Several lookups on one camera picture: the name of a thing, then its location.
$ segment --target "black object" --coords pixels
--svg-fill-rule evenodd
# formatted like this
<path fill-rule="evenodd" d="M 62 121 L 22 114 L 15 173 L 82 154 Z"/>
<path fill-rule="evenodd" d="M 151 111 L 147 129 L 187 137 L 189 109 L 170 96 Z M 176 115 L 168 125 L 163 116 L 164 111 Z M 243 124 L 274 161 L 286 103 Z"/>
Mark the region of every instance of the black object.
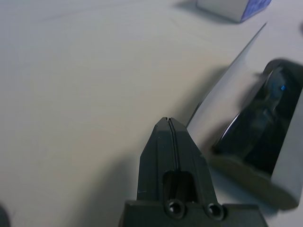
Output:
<path fill-rule="evenodd" d="M 235 155 L 272 175 L 302 85 L 286 65 L 277 65 L 251 103 L 232 121 L 214 150 Z"/>
<path fill-rule="evenodd" d="M 185 126 L 162 118 L 140 158 L 124 227 L 267 227 L 256 205 L 220 205 L 208 165 Z"/>
<path fill-rule="evenodd" d="M 0 227 L 10 227 L 9 216 L 5 209 L 0 206 Z"/>

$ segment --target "black clamp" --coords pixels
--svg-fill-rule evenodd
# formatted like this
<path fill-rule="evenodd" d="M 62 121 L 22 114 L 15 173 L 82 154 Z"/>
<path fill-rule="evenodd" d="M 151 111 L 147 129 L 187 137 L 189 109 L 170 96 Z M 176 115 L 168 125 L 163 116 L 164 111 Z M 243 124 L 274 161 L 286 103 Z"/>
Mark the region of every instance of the black clamp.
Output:
<path fill-rule="evenodd" d="M 208 165 L 185 126 L 162 118 L 140 158 L 124 227 L 267 227 L 256 205 L 220 205 Z"/>

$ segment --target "screw hole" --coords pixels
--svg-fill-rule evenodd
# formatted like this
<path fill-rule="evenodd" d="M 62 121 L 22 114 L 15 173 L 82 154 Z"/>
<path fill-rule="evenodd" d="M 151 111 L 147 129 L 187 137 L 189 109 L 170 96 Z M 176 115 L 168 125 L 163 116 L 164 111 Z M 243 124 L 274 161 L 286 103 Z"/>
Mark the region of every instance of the screw hole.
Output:
<path fill-rule="evenodd" d="M 179 214 L 181 212 L 180 204 L 178 204 L 176 202 L 171 202 L 169 204 L 169 210 L 170 210 L 170 212 L 172 212 L 174 214 Z"/>
<path fill-rule="evenodd" d="M 209 212 L 210 212 L 212 215 L 214 215 L 214 216 L 216 216 L 216 217 L 218 217 L 218 216 L 221 215 L 221 209 L 220 209 L 220 207 L 218 207 L 218 206 L 215 205 L 215 204 L 211 204 L 211 205 L 208 207 L 208 210 L 209 210 Z"/>

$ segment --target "white table surface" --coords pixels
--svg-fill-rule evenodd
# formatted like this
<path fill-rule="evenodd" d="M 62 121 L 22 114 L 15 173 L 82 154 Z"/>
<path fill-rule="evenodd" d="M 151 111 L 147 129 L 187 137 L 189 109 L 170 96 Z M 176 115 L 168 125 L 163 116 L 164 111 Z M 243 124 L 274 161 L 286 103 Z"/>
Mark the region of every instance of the white table surface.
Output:
<path fill-rule="evenodd" d="M 242 24 L 177 0 L 0 2 L 0 202 L 13 227 L 117 226 L 162 116 L 187 123 L 263 23 L 248 56 L 303 62 L 303 2 L 273 0 Z M 212 171 L 219 202 L 257 203 L 272 227 L 301 226 Z"/>

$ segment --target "blue box label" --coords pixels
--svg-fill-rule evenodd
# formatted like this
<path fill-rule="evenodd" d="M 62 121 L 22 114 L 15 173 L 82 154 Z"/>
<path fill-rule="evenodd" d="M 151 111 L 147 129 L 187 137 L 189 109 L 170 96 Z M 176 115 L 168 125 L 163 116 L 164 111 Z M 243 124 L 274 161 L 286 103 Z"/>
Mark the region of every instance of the blue box label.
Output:
<path fill-rule="evenodd" d="M 242 21 L 261 11 L 270 4 L 271 0 L 249 0 L 242 15 Z"/>

